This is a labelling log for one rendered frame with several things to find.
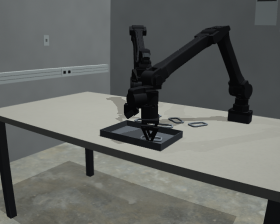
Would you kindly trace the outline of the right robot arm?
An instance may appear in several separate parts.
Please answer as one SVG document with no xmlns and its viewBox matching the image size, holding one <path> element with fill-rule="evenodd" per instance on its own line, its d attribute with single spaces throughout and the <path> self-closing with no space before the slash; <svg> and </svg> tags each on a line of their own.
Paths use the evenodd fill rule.
<svg viewBox="0 0 280 224">
<path fill-rule="evenodd" d="M 143 25 L 132 25 L 130 28 L 131 41 L 133 43 L 134 69 L 152 67 L 150 60 L 150 50 L 145 48 L 143 36 L 147 35 L 147 29 Z M 142 82 L 132 82 L 130 77 L 130 88 L 142 86 Z"/>
</svg>

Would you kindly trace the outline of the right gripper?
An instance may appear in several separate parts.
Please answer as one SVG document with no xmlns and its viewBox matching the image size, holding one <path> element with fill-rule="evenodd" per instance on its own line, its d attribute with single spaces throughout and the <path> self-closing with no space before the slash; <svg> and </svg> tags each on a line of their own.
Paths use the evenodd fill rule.
<svg viewBox="0 0 280 224">
<path fill-rule="evenodd" d="M 146 69 L 148 69 L 148 67 L 136 67 L 135 69 L 132 69 L 131 81 L 134 83 L 141 82 L 141 74 Z"/>
</svg>

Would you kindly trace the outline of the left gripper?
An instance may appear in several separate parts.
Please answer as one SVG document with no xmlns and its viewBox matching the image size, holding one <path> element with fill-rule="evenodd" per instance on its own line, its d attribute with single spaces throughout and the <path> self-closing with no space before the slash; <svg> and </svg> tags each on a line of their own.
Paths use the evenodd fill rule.
<svg viewBox="0 0 280 224">
<path fill-rule="evenodd" d="M 159 130 L 159 114 L 158 114 L 158 104 L 154 104 L 154 107 L 152 105 L 150 106 L 150 119 L 142 119 L 141 120 L 141 130 L 146 138 L 147 141 L 153 142 L 158 130 Z M 155 125 L 149 125 L 149 124 L 155 124 Z M 146 133 L 147 131 L 147 133 Z M 150 133 L 152 131 L 152 133 Z M 148 134 L 148 135 L 147 135 Z M 149 140 L 149 138 L 151 140 Z"/>
</svg>

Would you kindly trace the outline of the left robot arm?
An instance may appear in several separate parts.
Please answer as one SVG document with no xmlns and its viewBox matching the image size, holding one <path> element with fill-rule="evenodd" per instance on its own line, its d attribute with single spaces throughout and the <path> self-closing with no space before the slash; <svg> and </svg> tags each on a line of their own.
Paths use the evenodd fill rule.
<svg viewBox="0 0 280 224">
<path fill-rule="evenodd" d="M 248 80 L 244 79 L 240 71 L 229 36 L 230 30 L 229 25 L 205 28 L 182 48 L 163 61 L 146 69 L 140 77 L 142 86 L 128 89 L 127 103 L 124 104 L 125 117 L 129 119 L 137 115 L 140 112 L 139 108 L 141 108 L 141 119 L 151 119 L 151 107 L 149 105 L 152 105 L 152 107 L 158 105 L 158 90 L 162 89 L 166 79 L 199 52 L 216 43 L 229 75 L 229 94 L 236 97 L 235 103 L 228 110 L 228 113 L 250 116 L 253 110 L 249 110 L 248 99 L 252 95 L 253 87 Z M 148 106 L 145 106 L 146 104 Z"/>
</svg>

